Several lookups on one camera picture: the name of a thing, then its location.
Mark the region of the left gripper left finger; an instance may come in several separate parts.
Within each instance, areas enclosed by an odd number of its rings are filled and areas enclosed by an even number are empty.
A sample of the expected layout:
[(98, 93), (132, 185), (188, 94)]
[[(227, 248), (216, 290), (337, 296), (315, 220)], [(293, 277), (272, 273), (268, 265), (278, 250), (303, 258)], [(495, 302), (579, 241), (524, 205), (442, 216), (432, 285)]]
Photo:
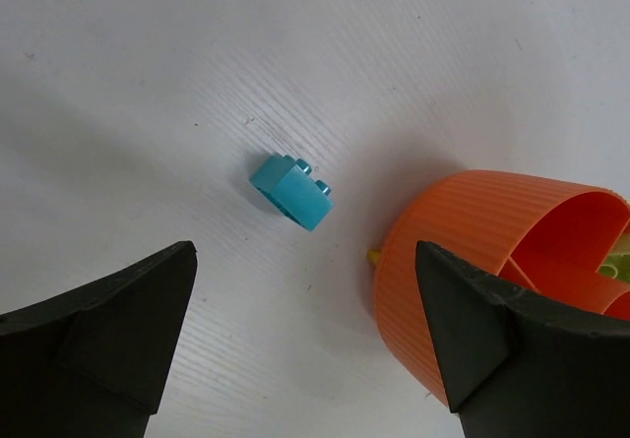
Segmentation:
[(4, 437), (142, 437), (197, 272), (190, 241), (1, 316)]

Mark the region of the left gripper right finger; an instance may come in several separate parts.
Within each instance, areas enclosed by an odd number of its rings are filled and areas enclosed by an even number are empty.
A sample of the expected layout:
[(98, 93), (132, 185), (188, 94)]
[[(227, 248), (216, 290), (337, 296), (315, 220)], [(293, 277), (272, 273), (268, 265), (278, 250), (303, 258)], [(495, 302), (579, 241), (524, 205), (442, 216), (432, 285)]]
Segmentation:
[(416, 245), (418, 288), (450, 412), (468, 437), (626, 437), (629, 323)]

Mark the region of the light green lego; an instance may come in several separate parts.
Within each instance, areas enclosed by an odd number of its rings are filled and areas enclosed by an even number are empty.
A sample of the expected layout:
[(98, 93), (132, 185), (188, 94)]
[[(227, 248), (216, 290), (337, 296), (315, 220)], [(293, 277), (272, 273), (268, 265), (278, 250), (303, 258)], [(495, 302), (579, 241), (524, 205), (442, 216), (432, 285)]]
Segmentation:
[(611, 279), (630, 282), (630, 255), (609, 255), (598, 269), (598, 273)]
[(370, 249), (367, 253), (367, 258), (369, 262), (376, 266), (379, 263), (381, 257), (381, 251), (378, 249)]

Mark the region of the cyan long lego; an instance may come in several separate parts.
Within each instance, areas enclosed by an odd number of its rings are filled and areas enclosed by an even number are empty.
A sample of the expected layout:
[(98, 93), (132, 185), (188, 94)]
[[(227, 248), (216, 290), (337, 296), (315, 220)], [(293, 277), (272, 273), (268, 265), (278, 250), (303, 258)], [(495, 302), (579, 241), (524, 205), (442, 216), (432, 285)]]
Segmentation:
[(250, 176), (250, 183), (286, 218), (313, 231), (334, 207), (331, 188), (311, 177), (302, 158), (274, 154)]

